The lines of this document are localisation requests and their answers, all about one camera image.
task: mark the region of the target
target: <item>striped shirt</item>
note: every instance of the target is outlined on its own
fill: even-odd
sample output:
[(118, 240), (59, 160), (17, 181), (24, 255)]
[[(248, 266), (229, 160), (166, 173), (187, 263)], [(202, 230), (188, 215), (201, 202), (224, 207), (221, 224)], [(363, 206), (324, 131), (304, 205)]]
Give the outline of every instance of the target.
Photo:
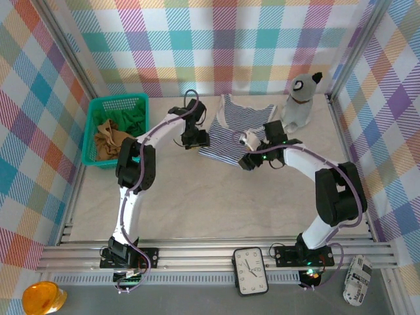
[(263, 125), (272, 119), (276, 106), (269, 105), (262, 110), (254, 110), (234, 104), (231, 98), (230, 94), (222, 95), (219, 112), (209, 129), (210, 147), (200, 148), (199, 153), (217, 161), (239, 166), (238, 161), (247, 150), (245, 146), (241, 148), (239, 139), (236, 139), (239, 145), (233, 143), (234, 132), (251, 129), (260, 140), (264, 140)]

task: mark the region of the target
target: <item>green cloth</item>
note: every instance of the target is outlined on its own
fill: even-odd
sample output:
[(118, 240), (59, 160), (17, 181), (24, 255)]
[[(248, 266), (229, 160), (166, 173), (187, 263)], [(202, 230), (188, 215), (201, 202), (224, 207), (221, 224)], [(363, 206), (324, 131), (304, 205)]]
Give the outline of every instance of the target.
[(119, 131), (138, 137), (146, 132), (145, 107), (144, 100), (139, 99), (132, 110), (95, 110), (93, 111), (93, 123), (95, 126), (100, 126), (107, 119), (111, 119), (118, 125)]

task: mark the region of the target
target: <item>clock face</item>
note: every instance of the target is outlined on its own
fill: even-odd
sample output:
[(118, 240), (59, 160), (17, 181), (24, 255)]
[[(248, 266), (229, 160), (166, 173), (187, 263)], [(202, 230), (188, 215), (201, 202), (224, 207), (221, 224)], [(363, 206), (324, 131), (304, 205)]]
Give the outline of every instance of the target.
[(240, 293), (249, 295), (267, 292), (268, 284), (261, 250), (258, 247), (237, 249), (234, 258)]

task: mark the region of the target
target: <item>brown cloth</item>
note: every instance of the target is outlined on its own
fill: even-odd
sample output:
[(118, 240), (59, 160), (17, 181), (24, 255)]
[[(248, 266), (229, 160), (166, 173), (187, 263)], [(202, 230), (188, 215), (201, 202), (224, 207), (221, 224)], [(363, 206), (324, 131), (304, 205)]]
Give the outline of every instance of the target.
[(94, 136), (96, 144), (97, 161), (107, 161), (117, 159), (123, 140), (127, 137), (133, 138), (128, 133), (118, 131), (118, 125), (111, 119), (108, 119), (102, 125), (98, 126), (98, 133)]

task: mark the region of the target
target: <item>plaid fabric backdrop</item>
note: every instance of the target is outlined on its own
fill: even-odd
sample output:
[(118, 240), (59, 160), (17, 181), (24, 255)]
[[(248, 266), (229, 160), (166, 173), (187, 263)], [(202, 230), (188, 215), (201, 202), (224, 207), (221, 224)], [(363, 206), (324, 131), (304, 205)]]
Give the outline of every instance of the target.
[(49, 0), (99, 95), (151, 97), (286, 93), (318, 71), (326, 91), (374, 2)]
[(88, 99), (30, 0), (0, 12), (0, 314), (22, 314), (80, 163)]
[(420, 1), (393, 1), (339, 97), (383, 241), (394, 241), (420, 314)]

